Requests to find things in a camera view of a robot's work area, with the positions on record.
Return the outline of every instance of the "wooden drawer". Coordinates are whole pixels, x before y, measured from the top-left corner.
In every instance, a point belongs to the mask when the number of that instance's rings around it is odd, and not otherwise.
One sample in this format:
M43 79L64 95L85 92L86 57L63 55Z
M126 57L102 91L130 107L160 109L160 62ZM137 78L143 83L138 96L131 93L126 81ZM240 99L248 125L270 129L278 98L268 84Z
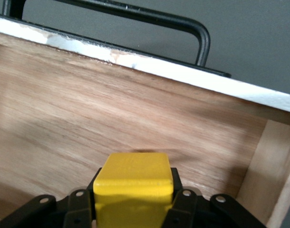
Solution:
M166 152L270 228L290 206L290 113L0 34L0 218L123 151Z

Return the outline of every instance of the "black handle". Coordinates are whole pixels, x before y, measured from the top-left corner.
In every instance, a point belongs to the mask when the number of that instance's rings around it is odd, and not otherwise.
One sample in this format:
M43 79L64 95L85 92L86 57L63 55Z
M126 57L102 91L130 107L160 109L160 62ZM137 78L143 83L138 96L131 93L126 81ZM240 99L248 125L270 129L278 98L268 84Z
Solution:
M138 20L195 35L199 42L196 66L204 67L210 50L210 35L200 22L151 9L109 0L55 0L123 18ZM2 14L22 19L26 0L4 0Z

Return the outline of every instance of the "gray surface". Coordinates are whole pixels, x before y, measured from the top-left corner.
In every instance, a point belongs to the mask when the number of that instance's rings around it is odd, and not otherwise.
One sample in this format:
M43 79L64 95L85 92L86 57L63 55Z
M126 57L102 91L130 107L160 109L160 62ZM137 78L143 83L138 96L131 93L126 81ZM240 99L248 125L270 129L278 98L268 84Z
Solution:
M207 67L244 82L290 94L290 0L121 0L203 23L212 39ZM119 20L55 3L28 1L24 19L187 62L196 39L149 25ZM290 228L290 210L282 224Z

